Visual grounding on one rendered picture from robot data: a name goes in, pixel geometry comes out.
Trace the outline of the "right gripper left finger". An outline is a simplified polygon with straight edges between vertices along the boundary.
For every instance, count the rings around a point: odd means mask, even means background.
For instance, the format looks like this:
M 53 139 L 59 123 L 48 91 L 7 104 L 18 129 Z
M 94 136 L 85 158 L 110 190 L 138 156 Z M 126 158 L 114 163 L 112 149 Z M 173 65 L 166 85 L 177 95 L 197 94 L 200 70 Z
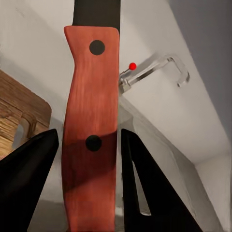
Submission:
M 58 147 L 51 129 L 0 161 L 0 232 L 27 232 Z

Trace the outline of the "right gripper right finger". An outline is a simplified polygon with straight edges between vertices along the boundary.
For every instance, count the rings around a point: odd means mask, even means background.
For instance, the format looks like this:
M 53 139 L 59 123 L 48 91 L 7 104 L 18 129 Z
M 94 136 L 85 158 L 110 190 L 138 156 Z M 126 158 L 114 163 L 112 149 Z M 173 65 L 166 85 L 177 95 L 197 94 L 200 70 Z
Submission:
M 121 129 L 125 232 L 203 232 L 140 137 Z M 151 216 L 140 213 L 134 161 Z

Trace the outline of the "cutting board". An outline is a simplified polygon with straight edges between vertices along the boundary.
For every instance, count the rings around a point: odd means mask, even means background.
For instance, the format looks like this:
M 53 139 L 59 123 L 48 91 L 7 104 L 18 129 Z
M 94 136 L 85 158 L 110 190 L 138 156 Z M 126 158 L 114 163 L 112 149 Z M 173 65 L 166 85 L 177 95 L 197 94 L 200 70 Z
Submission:
M 28 120 L 28 140 L 48 131 L 52 108 L 40 96 L 0 70 L 0 161 L 11 154 L 21 117 Z

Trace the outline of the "parer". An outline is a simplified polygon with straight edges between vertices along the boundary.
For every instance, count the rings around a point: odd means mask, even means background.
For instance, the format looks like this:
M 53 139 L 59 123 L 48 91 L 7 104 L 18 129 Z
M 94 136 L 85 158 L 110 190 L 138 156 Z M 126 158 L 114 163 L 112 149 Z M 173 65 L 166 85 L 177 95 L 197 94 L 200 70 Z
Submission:
M 121 0 L 74 0 L 61 178 L 69 228 L 115 232 Z

